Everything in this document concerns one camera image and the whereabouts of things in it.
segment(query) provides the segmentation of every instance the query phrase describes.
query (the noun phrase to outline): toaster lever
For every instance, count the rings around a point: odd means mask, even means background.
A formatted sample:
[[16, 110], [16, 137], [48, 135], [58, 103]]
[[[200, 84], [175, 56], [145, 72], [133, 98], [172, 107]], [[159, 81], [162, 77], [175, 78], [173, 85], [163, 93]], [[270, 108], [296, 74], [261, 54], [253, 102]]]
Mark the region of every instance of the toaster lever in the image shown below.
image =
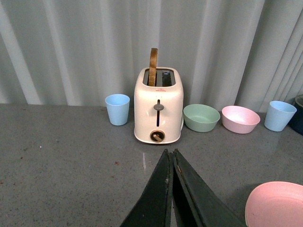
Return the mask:
[[156, 104], [153, 106], [153, 108], [156, 110], [156, 111], [160, 111], [160, 110], [163, 110], [164, 109], [164, 106], [162, 104]]

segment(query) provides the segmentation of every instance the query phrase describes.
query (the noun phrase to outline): pink bowl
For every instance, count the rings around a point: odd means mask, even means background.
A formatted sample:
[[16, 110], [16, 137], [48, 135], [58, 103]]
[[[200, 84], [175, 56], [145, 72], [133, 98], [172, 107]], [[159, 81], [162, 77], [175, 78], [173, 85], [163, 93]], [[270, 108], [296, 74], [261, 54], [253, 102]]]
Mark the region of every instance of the pink bowl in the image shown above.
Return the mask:
[[259, 115], [245, 107], [230, 105], [222, 109], [222, 123], [232, 132], [250, 133], [259, 122]]

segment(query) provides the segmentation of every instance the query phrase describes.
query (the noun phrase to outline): toaster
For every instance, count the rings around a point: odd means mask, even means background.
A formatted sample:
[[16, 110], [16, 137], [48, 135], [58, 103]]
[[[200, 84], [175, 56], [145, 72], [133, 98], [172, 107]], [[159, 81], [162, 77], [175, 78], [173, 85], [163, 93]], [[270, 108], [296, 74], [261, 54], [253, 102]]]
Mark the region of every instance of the toaster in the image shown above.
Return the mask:
[[167, 144], [177, 141], [183, 127], [183, 87], [173, 68], [156, 68], [149, 86], [149, 70], [142, 69], [134, 90], [134, 135], [142, 142]]

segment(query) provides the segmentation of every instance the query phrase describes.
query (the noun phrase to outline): speckled countertop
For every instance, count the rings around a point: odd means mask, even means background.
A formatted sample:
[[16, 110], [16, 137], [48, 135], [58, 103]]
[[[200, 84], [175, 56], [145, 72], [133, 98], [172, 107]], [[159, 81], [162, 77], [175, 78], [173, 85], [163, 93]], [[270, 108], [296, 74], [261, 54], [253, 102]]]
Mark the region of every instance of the speckled countertop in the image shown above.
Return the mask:
[[303, 184], [303, 136], [287, 126], [207, 133], [183, 127], [155, 146], [104, 107], [0, 105], [0, 225], [118, 227], [137, 202], [164, 149], [178, 148], [215, 194], [244, 219], [250, 192], [269, 181]]

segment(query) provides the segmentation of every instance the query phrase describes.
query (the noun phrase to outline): curtain fold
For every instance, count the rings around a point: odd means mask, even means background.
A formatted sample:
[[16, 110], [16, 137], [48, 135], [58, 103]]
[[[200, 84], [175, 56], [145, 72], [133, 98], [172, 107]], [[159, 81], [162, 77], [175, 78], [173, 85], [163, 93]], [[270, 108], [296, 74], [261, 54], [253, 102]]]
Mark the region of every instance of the curtain fold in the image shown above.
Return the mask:
[[0, 0], [0, 103], [133, 99], [152, 47], [184, 105], [266, 112], [303, 94], [303, 1]]

